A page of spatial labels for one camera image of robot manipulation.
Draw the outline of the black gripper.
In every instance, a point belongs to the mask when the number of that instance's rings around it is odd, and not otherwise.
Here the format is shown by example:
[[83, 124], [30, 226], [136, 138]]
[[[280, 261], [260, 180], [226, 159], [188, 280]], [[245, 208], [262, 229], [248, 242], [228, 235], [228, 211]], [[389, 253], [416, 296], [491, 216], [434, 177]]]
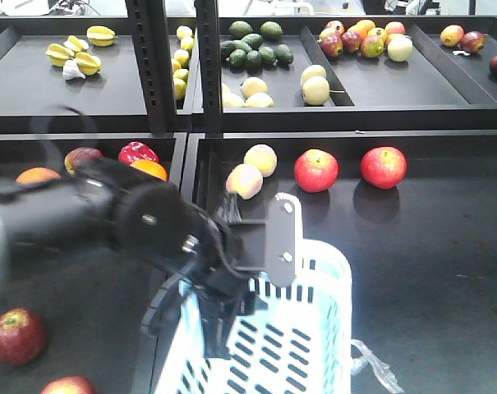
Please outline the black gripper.
[[303, 237], [301, 203], [288, 193], [278, 192], [266, 204], [259, 219], [241, 216], [238, 196], [224, 193], [213, 220], [208, 223], [215, 257], [193, 282], [206, 359], [229, 359], [227, 346], [232, 327], [232, 300], [236, 316], [251, 316], [256, 310], [254, 281], [262, 277], [276, 287], [287, 287], [296, 279], [301, 264]]

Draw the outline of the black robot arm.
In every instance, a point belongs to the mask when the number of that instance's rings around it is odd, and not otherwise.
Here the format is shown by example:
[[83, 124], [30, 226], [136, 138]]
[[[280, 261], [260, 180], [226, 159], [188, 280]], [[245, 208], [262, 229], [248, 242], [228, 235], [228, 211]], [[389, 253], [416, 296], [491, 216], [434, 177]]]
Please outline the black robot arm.
[[107, 158], [29, 185], [0, 178], [0, 285], [14, 269], [114, 250], [187, 282], [198, 300], [203, 354], [225, 359], [235, 318], [255, 308], [250, 280], [277, 287], [295, 280], [300, 208], [279, 193], [262, 219], [213, 215], [174, 184]]

